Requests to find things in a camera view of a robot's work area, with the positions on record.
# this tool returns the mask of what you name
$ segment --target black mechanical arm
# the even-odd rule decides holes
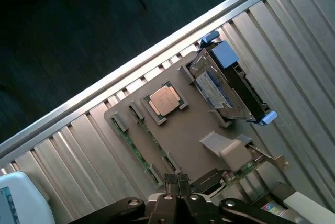
[[[188,181],[186,174],[166,174],[166,193],[151,195],[147,204],[138,198],[128,197],[72,224],[293,223],[234,198],[222,200],[217,207],[207,195],[191,193]]]

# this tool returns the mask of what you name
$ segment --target white plastic device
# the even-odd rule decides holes
[[[55,224],[47,200],[24,172],[0,176],[0,224]]]

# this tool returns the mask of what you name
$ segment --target corrugated metal surface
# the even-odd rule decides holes
[[[246,9],[242,7],[225,23],[239,8],[231,10],[207,29],[225,23],[218,28],[221,38],[234,47],[256,90],[278,112],[275,123],[252,128],[274,156],[285,155],[291,168],[283,177],[263,169],[234,190],[253,200],[284,180],[334,211],[335,0],[253,0],[241,6],[246,3],[252,5],[247,11],[241,12]],[[197,33],[194,40],[203,36]],[[103,95],[108,99],[95,103],[99,95],[87,102],[80,110],[84,113],[70,124],[62,124],[66,118],[58,121],[53,126],[56,133],[1,169],[0,175],[21,169],[33,176],[48,192],[58,223],[129,195],[144,198],[153,193],[140,164],[103,114],[187,51],[163,53],[141,75],[139,70],[129,74],[125,86],[107,90]],[[230,196],[237,197],[236,192]]]

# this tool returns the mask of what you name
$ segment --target screen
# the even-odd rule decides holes
[[[9,187],[0,188],[0,224],[20,224]]]

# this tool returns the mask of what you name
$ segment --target metal rack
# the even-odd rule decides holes
[[[284,181],[334,211],[335,0],[226,0],[2,143],[0,175],[23,170],[35,179],[50,196],[57,223],[154,193],[104,112],[213,30],[278,112],[274,124],[250,130],[291,166],[279,174],[263,165],[217,200],[254,199]]]

